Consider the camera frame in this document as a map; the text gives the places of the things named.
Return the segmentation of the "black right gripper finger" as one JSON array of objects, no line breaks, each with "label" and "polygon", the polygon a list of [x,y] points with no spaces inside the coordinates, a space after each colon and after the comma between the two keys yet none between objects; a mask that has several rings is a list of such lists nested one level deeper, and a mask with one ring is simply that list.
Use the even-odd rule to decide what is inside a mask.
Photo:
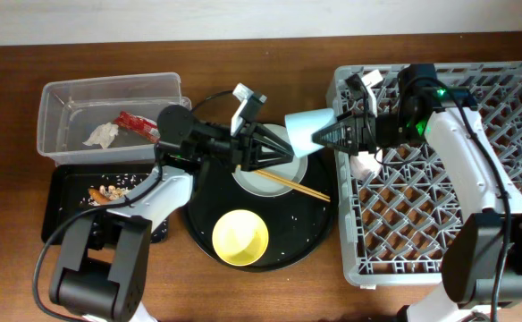
[{"label": "black right gripper finger", "polygon": [[357,132],[350,127],[322,129],[312,135],[312,141],[325,148],[352,156],[365,150],[365,144],[360,140]]},{"label": "black right gripper finger", "polygon": [[364,112],[359,109],[351,109],[336,116],[337,127],[345,126],[351,130],[361,130],[364,127]]}]

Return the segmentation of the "wooden chopstick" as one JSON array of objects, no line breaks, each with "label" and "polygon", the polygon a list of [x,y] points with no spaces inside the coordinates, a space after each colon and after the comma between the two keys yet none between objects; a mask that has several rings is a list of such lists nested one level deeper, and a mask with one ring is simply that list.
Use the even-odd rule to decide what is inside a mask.
[{"label": "wooden chopstick", "polygon": [[293,190],[295,191],[299,191],[299,192],[302,192],[304,194],[307,194],[311,197],[314,197],[314,198],[317,198],[317,199],[320,199],[320,200],[323,200],[323,201],[326,201],[326,202],[330,202],[331,201],[331,198],[325,194],[323,194],[322,192],[319,192],[319,191],[315,191],[313,189],[310,189],[304,185],[301,185],[300,183],[296,183],[296,182],[293,182],[293,181],[290,181],[290,180],[287,180],[287,179],[284,179],[282,178],[281,176],[278,176],[276,174],[271,174],[265,170],[256,170],[254,171],[254,174],[257,174],[257,175],[260,175],[268,180],[271,180],[273,182],[278,182],[286,187],[289,187],[289,188],[292,188]]},{"label": "wooden chopstick", "polygon": [[[307,186],[305,185],[302,185],[300,183],[297,183],[297,182],[294,182],[294,181],[291,181],[291,180],[288,180],[288,179],[285,179],[283,177],[281,177],[280,175],[277,175],[277,174],[273,174],[271,172],[268,172],[266,170],[255,170],[254,171],[254,174],[257,174],[261,177],[264,177],[265,179],[269,180],[269,181],[272,181],[272,182],[276,182],[276,183],[279,183],[280,185],[282,186],[285,186],[285,187],[288,187],[290,190],[293,190],[293,191],[298,191],[298,192],[301,192],[301,193],[304,193],[304,194],[307,194],[311,197],[314,197],[314,198],[317,198],[317,199],[320,199],[320,200],[323,200],[323,201],[326,201],[326,202],[330,202],[331,201],[331,198],[320,192],[320,191],[315,191],[311,188],[308,188]],[[241,188],[244,188],[246,191],[258,196],[258,197],[278,197],[278,196],[281,196],[282,194],[280,192],[276,192],[276,193],[269,193],[269,192],[257,192],[255,189],[253,190],[248,190],[242,183],[240,183],[239,181],[237,181],[238,185],[241,187]]]}]

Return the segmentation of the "yellow plastic bowl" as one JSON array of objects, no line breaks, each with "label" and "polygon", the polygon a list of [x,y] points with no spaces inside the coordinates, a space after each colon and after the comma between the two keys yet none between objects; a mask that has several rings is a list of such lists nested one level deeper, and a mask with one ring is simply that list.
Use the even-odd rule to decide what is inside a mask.
[{"label": "yellow plastic bowl", "polygon": [[260,260],[269,244],[265,221],[256,213],[236,209],[222,215],[212,231],[215,254],[226,264],[245,267]]}]

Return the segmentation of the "red snack wrapper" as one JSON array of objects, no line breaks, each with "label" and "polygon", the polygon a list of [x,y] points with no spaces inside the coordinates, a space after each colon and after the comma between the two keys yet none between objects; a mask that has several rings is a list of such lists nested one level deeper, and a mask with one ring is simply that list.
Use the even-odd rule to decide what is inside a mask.
[{"label": "red snack wrapper", "polygon": [[126,130],[134,131],[152,143],[157,143],[160,139],[156,122],[146,117],[121,111],[114,123]]}]

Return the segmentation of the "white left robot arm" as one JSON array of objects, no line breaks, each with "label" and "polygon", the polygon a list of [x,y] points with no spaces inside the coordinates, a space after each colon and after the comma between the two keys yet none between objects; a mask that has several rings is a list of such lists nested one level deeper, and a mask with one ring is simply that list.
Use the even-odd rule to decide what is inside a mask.
[{"label": "white left robot arm", "polygon": [[214,160],[229,170],[254,171],[289,163],[293,150],[256,120],[266,97],[242,84],[232,91],[240,105],[230,125],[200,121],[184,106],[165,107],[157,117],[155,164],[126,196],[68,217],[45,241],[38,257],[62,243],[49,287],[40,299],[37,263],[32,294],[38,308],[62,321],[150,321],[142,303],[152,232],[194,194],[197,178]]}]

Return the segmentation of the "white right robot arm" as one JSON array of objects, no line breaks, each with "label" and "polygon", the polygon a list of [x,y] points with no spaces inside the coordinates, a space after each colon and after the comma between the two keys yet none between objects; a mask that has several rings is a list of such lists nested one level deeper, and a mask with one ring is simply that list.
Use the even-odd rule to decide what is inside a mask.
[{"label": "white right robot arm", "polygon": [[342,66],[326,101],[346,280],[431,284],[399,321],[521,303],[522,66]]}]

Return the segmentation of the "light blue plastic cup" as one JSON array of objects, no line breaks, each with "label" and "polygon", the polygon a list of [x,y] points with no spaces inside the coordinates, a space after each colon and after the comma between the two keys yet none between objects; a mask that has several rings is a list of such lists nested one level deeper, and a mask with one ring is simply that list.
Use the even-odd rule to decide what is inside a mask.
[{"label": "light blue plastic cup", "polygon": [[284,123],[294,155],[302,158],[324,148],[313,142],[312,135],[336,123],[336,116],[332,108],[325,108],[287,114]]}]

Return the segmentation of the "pink plastic cup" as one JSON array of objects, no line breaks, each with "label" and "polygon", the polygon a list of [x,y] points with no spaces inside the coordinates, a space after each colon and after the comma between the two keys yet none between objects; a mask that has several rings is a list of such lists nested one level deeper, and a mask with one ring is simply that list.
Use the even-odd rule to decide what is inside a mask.
[{"label": "pink plastic cup", "polygon": [[352,176],[360,181],[364,181],[368,175],[376,177],[382,168],[382,165],[375,158],[374,153],[359,152],[357,156],[349,157],[349,169]]}]

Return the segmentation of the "orange carrot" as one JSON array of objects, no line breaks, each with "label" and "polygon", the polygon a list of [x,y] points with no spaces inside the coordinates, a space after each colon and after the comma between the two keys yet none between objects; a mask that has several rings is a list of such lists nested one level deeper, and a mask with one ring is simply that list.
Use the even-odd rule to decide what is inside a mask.
[{"label": "orange carrot", "polygon": [[105,205],[110,201],[106,195],[94,188],[89,188],[88,194],[98,205]]}]

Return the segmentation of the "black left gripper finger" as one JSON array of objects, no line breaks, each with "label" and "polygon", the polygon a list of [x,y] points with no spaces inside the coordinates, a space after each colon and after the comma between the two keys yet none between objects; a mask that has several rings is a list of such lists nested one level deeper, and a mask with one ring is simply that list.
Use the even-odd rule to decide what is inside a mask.
[{"label": "black left gripper finger", "polygon": [[252,147],[254,157],[293,157],[293,149],[286,140],[279,137],[261,123],[252,123]]},{"label": "black left gripper finger", "polygon": [[246,160],[242,163],[242,170],[246,172],[252,172],[256,170],[265,169],[274,165],[283,165],[290,163],[293,159],[293,155],[290,153],[277,153],[277,152],[259,152],[251,154],[246,157]]}]

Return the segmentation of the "white tissue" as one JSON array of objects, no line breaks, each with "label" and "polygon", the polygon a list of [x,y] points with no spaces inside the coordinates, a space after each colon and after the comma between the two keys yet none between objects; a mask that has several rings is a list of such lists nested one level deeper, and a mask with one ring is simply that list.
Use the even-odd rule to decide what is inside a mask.
[{"label": "white tissue", "polygon": [[83,142],[86,146],[99,145],[102,149],[109,148],[115,137],[118,135],[119,126],[114,123],[105,123],[96,127],[91,132],[86,141]]}]

